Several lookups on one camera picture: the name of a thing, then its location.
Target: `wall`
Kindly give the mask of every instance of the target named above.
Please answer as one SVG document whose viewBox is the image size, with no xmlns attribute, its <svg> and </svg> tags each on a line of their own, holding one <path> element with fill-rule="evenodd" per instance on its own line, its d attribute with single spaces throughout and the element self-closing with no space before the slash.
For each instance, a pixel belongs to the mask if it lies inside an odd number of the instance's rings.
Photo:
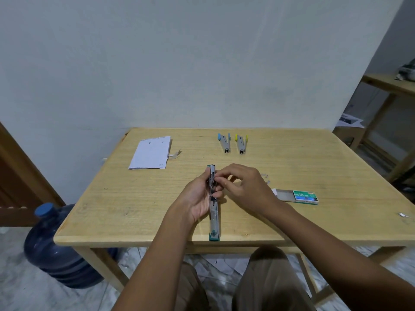
<svg viewBox="0 0 415 311">
<path fill-rule="evenodd" d="M 373 56 L 368 73 L 395 73 L 402 64 L 415 58 L 415 0 L 404 0 L 379 48 Z M 348 111 L 367 125 L 383 104 L 387 93 L 360 84 Z M 415 146 L 415 101 L 399 97 L 370 135 L 370 139 L 396 159 L 401 160 Z"/>
<path fill-rule="evenodd" d="M 1 0 L 0 121 L 67 203 L 132 126 L 332 129 L 402 0 Z"/>
</svg>

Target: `water gallon jug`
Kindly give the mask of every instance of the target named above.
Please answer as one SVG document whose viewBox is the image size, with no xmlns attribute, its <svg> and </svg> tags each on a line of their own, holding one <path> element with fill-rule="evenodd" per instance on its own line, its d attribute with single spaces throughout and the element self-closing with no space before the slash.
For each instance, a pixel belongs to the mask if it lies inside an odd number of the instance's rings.
<svg viewBox="0 0 415 311">
<path fill-rule="evenodd" d="M 103 277 L 71 247 L 58 246 L 53 237 L 75 204 L 55 208 L 45 203 L 34 214 L 40 221 L 29 231 L 24 241 L 27 260 L 58 282 L 69 288 L 88 288 L 98 284 Z M 118 248 L 109 248 L 109 255 L 118 260 Z"/>
</svg>

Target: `brown door frame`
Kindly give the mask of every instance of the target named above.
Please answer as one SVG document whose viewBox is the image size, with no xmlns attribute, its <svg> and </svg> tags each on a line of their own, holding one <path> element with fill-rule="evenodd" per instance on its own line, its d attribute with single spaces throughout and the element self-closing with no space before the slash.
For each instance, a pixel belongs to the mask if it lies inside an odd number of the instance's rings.
<svg viewBox="0 0 415 311">
<path fill-rule="evenodd" d="M 42 203 L 65 205 L 0 122 L 0 226 L 33 226 Z"/>
</svg>

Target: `floor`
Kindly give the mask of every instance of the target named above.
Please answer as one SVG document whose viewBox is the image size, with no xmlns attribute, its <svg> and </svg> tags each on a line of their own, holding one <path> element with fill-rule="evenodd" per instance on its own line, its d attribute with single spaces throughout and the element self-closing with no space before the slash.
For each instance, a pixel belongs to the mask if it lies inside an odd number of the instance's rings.
<svg viewBox="0 0 415 311">
<path fill-rule="evenodd" d="M 364 148 L 358 148 L 357 153 L 380 174 L 384 175 L 388 172 L 388 167 L 382 165 Z M 23 242 L 29 229 L 0 228 L 0 310 L 111 310 L 117 300 L 118 292 L 107 282 L 101 282 L 89 289 L 69 289 L 29 264 L 23 255 Z M 364 255 L 369 255 L 377 247 L 356 249 Z M 127 276 L 131 276 L 145 252 L 146 248 L 125 249 L 120 266 Z M 308 291 L 296 257 L 289 255 L 288 259 Z M 212 310 L 230 310 L 232 294 L 246 268 L 248 257 L 246 255 L 187 255 L 185 261 L 195 266 L 208 294 Z M 415 249 L 409 249 L 405 256 L 387 268 L 415 286 Z M 324 287 L 326 282 L 323 277 L 313 266 L 311 269 L 319 288 Z M 318 310 L 348 310 L 348 308 L 339 297 L 335 297 Z"/>
</svg>

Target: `pants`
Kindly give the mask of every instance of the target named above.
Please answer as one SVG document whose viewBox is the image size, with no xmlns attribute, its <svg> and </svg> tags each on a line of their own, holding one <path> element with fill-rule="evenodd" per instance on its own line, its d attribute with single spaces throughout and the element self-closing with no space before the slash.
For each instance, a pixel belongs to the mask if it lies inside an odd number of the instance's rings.
<svg viewBox="0 0 415 311">
<path fill-rule="evenodd" d="M 183 263 L 175 311 L 209 310 L 196 270 Z M 232 311 L 314 310 L 308 294 L 284 252 L 263 246 L 252 253 L 232 299 Z"/>
</svg>

